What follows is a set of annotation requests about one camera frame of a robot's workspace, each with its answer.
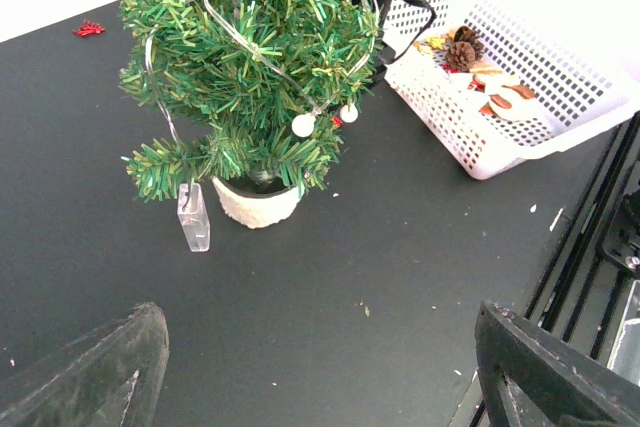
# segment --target table surface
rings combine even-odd
[[[106,33],[73,36],[85,17]],[[286,222],[245,229],[206,183],[194,254],[120,159],[167,134],[117,87],[131,45],[115,4],[0,44],[0,380],[151,301],[171,348],[154,425],[447,425],[480,301],[523,302],[606,136],[477,182],[383,84]]]

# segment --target clear wire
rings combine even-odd
[[[378,6],[377,0],[372,0],[372,1],[375,9],[376,25],[378,25],[379,19],[380,19],[380,8]],[[335,98],[338,96],[338,92],[334,92],[334,94],[331,97],[329,97],[325,101],[325,103],[322,104],[322,106],[318,105],[316,101],[304,91],[304,89],[302,88],[302,86],[300,86],[300,84],[298,84],[298,82],[296,82],[284,70],[282,70],[280,67],[278,67],[273,62],[271,62],[266,56],[264,56],[260,52],[260,47],[257,44],[253,42],[249,42],[240,32],[236,30],[236,28],[233,25],[231,25],[218,11],[216,11],[211,5],[211,2],[209,0],[202,0],[202,2],[204,4],[205,10],[209,13],[209,15],[216,22],[218,22],[218,24],[220,24],[222,28],[224,28],[224,30],[227,31],[227,33],[231,36],[233,40],[235,40],[238,44],[244,47],[247,51],[251,52],[251,54],[258,60],[260,60],[264,65],[266,65],[271,70],[276,72],[278,75],[286,79],[289,83],[291,83],[291,85],[293,85],[300,92],[300,94],[304,97],[304,99],[313,108],[311,111],[312,115],[314,116],[320,115],[322,112],[324,112],[327,109],[327,107],[329,107],[333,103]],[[369,0],[360,0],[360,3],[364,6],[365,9],[367,10],[371,9]],[[371,53],[373,52],[373,49],[375,47],[375,42],[376,42],[376,37],[375,35],[373,35],[371,37],[371,47],[369,48],[368,52],[358,62],[356,62],[356,64],[351,68],[351,70],[349,70],[349,72],[347,73],[347,77],[358,72],[367,64],[367,62],[371,58]]]
[[[153,91],[153,95],[156,97],[156,104],[158,104],[158,108],[162,115],[164,116],[167,124],[169,124],[169,132],[171,132],[171,137],[175,141],[175,143],[180,146],[180,137],[178,136],[178,131],[176,130],[175,125],[173,125],[173,119],[171,118],[171,112],[167,109],[164,101],[160,98],[160,89],[158,88],[158,83],[156,82],[156,75],[153,72],[153,39],[156,31],[158,30],[158,26],[154,26],[147,37],[147,40],[144,43],[144,66],[147,69],[147,74],[149,75],[149,84],[151,85],[151,90]],[[185,175],[188,172],[187,162],[183,159]],[[187,210],[187,205],[189,205],[189,201],[191,200],[191,185],[193,184],[193,178],[189,178],[189,190],[187,191],[187,198],[184,201],[184,205],[182,206],[182,211]]]

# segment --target red glitter decoration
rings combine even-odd
[[[73,33],[80,37],[89,37],[90,35],[99,35],[104,32],[104,30],[104,27],[102,27],[98,22],[91,22],[90,20],[85,19],[82,23],[82,27],[78,30],[74,30]]]
[[[453,67],[451,67],[449,64],[442,64],[442,68],[446,72],[449,72],[450,74],[457,74],[458,73],[458,71],[456,69],[454,69]]]
[[[471,84],[469,84],[469,90],[479,90],[480,92],[484,92],[484,84],[473,79]]]

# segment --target small christmas tree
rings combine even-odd
[[[372,56],[356,64],[371,53],[375,13],[350,0],[208,1],[240,42],[203,0],[121,4],[124,24],[138,41],[121,71],[122,88],[141,105],[160,100],[173,117],[211,127],[195,140],[154,140],[124,158],[140,196],[176,198],[181,183],[212,177],[249,177],[263,187],[281,178],[301,191],[323,187],[341,139],[333,114],[317,108],[359,99],[373,72]],[[145,68],[151,34],[155,82]],[[314,109],[311,135],[298,137],[294,119]]]

